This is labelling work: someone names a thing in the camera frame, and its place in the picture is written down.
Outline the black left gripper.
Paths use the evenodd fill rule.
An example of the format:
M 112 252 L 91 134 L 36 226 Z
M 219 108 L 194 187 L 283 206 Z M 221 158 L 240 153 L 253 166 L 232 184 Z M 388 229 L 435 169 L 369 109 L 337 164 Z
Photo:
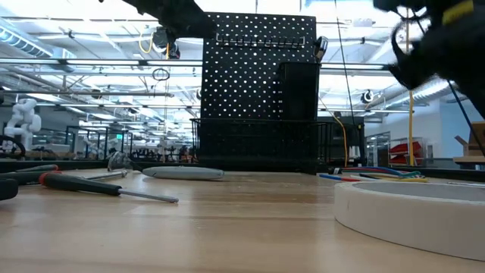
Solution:
M 194 0 L 124 0 L 140 14 L 149 14 L 173 38 L 211 38 L 216 23 Z

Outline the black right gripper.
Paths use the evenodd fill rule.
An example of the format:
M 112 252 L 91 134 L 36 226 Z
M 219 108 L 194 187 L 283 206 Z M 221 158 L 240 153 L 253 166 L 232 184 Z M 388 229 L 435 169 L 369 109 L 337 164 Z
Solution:
M 397 12 L 424 8 L 430 25 L 413 42 L 413 55 L 403 55 L 388 66 L 389 72 L 406 89 L 415 89 L 433 78 L 449 81 L 437 73 L 437 64 L 451 56 L 474 55 L 484 48 L 483 0 L 374 0 L 375 8 Z

